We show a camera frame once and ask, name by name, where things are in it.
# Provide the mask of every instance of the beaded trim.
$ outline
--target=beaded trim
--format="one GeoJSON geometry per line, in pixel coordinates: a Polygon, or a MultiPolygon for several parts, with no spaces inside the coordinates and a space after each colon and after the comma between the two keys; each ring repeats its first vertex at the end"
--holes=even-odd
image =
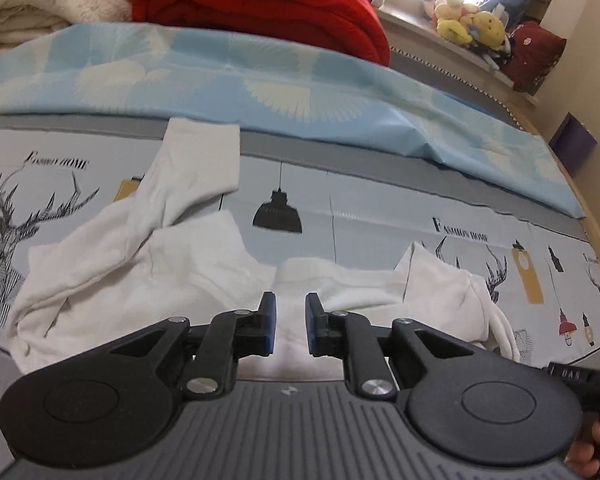
{"type": "Polygon", "coordinates": [[[509,116],[511,117],[511,119],[513,120],[513,122],[516,124],[516,126],[520,130],[522,130],[523,132],[525,131],[525,129],[518,122],[518,119],[515,117],[515,115],[511,112],[511,110],[509,110],[509,108],[507,107],[507,105],[504,104],[501,101],[498,101],[494,96],[492,96],[490,94],[487,94],[487,92],[485,92],[484,90],[478,88],[475,85],[472,85],[468,81],[465,81],[461,77],[458,77],[456,74],[453,74],[453,73],[449,72],[448,70],[444,70],[443,68],[440,68],[439,66],[436,66],[433,63],[430,63],[429,61],[425,61],[421,57],[414,56],[413,54],[409,54],[408,52],[405,52],[405,51],[403,51],[403,50],[401,50],[399,48],[395,48],[394,46],[391,46],[390,49],[391,49],[392,52],[395,52],[397,54],[401,54],[404,57],[408,57],[409,59],[413,59],[414,61],[417,61],[418,63],[422,63],[424,66],[427,66],[429,68],[433,68],[433,69],[437,70],[438,72],[442,72],[444,75],[446,75],[448,77],[452,77],[453,79],[456,79],[456,80],[464,83],[465,85],[471,87],[475,91],[480,92],[482,95],[487,96],[489,99],[493,100],[494,102],[496,102],[497,104],[499,104],[501,107],[503,107],[507,111],[507,113],[509,114],[509,116]]]}

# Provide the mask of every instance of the folded red quilt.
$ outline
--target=folded red quilt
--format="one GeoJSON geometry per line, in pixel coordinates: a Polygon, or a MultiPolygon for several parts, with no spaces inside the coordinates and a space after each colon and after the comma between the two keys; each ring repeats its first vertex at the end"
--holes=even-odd
{"type": "Polygon", "coordinates": [[[269,36],[389,64],[389,44],[368,0],[133,0],[133,19],[269,36]]]}

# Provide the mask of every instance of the human hand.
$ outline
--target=human hand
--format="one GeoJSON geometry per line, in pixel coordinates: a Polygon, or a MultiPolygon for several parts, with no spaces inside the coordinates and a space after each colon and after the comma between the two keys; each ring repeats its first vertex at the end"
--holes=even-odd
{"type": "MultiPolygon", "coordinates": [[[[600,444],[600,422],[591,428],[591,436],[596,444],[600,444]]],[[[584,440],[574,440],[567,453],[567,465],[583,478],[591,478],[600,469],[600,460],[593,458],[594,445],[584,440]]]]}

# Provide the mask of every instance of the black pendant lamp illustration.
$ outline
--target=black pendant lamp illustration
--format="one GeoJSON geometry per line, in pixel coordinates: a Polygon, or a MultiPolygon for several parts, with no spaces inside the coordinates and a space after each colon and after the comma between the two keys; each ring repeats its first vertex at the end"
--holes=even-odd
{"type": "Polygon", "coordinates": [[[558,256],[554,254],[554,250],[551,247],[549,247],[549,254],[551,254],[551,261],[554,263],[555,270],[558,272],[564,272],[558,256]]]}
{"type": "Polygon", "coordinates": [[[262,204],[253,216],[253,226],[272,231],[301,233],[302,223],[298,210],[286,203],[286,193],[282,191],[282,163],[278,190],[271,193],[271,202],[262,204]]]}

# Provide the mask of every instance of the wooden bed frame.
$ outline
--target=wooden bed frame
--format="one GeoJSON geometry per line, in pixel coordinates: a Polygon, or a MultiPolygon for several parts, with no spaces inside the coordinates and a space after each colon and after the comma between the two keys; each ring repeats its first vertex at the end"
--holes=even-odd
{"type": "MultiPolygon", "coordinates": [[[[507,107],[526,132],[538,137],[542,137],[538,129],[533,125],[533,123],[522,112],[520,112],[520,110],[515,105],[508,103],[507,107]]],[[[571,178],[571,175],[567,172],[567,170],[564,169],[564,166],[562,165],[560,160],[558,160],[558,157],[551,150],[551,148],[549,148],[549,150],[554,156],[555,162],[562,171],[562,174],[569,183],[569,186],[571,186],[573,193],[579,200],[582,209],[584,209],[584,213],[586,216],[582,220],[580,220],[580,223],[582,224],[584,232],[587,234],[587,238],[589,239],[591,247],[593,247],[593,250],[596,251],[598,261],[600,262],[600,226],[598,225],[595,216],[593,216],[593,214],[591,213],[591,209],[589,209],[589,206],[587,206],[587,202],[586,200],[584,200],[582,193],[580,193],[580,190],[571,178]]]]}

